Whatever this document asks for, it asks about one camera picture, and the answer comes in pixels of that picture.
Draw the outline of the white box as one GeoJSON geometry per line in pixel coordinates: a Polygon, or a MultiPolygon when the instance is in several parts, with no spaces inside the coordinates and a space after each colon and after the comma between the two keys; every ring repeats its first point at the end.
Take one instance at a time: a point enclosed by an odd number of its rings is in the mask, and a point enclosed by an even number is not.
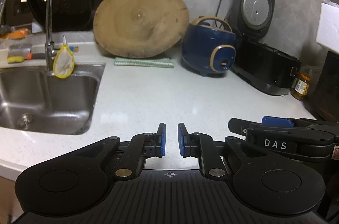
{"type": "Polygon", "coordinates": [[[338,7],[321,3],[321,14],[315,40],[323,48],[338,54],[338,7]]]}

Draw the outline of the yellow sponge scrubber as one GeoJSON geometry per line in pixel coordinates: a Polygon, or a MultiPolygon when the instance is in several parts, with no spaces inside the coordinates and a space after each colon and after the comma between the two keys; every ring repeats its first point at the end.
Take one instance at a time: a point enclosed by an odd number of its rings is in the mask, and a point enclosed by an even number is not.
{"type": "Polygon", "coordinates": [[[14,44],[11,45],[7,53],[7,63],[22,63],[25,60],[32,59],[31,44],[14,44]]]}

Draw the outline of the green striped dish cloth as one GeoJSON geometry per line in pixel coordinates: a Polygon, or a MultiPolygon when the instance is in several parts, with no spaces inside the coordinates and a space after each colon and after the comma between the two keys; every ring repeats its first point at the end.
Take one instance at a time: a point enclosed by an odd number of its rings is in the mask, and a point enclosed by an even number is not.
{"type": "Polygon", "coordinates": [[[174,68],[174,64],[171,62],[169,58],[160,58],[160,59],[115,58],[114,64],[118,66],[174,68]]]}

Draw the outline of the chrome kitchen faucet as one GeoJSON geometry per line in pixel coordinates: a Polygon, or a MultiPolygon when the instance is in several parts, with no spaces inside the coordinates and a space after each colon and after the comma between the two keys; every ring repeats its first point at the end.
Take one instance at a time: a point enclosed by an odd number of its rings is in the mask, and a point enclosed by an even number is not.
{"type": "MultiPolygon", "coordinates": [[[[1,18],[7,0],[1,0],[1,18]]],[[[52,71],[55,58],[54,42],[52,40],[52,0],[28,0],[28,5],[34,19],[45,26],[45,58],[47,70],[52,71]]]]}

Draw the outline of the blue mini rice cooker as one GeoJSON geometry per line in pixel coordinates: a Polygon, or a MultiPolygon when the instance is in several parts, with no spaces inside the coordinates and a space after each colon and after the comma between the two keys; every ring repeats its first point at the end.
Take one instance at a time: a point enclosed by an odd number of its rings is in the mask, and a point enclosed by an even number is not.
{"type": "Polygon", "coordinates": [[[214,16],[196,18],[182,42],[183,62],[201,76],[224,74],[236,59],[237,35],[228,22],[214,16]]]}

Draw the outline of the stainless steel sink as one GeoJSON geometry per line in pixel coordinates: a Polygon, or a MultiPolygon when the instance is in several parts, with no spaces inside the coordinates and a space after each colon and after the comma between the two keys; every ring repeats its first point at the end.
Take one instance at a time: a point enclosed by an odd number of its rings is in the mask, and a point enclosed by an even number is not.
{"type": "Polygon", "coordinates": [[[1,68],[1,127],[80,135],[89,130],[102,64],[77,65],[60,79],[44,66],[1,68]]]}

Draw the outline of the orange lidded sauce jar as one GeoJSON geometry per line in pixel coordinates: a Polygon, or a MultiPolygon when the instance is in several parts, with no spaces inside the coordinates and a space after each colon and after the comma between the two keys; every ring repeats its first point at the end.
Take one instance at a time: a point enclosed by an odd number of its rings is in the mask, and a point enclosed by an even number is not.
{"type": "Polygon", "coordinates": [[[304,72],[298,73],[298,77],[292,85],[291,95],[299,101],[304,99],[310,87],[311,80],[312,78],[308,74],[304,72]]]}

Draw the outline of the round wooden cutting board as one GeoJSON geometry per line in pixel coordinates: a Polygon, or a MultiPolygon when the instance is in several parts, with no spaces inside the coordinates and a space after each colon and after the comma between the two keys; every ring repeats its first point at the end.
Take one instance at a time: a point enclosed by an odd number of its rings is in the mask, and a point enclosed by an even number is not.
{"type": "Polygon", "coordinates": [[[177,44],[189,20],[183,0],[103,0],[94,15],[93,33],[112,55],[145,59],[177,44]]]}

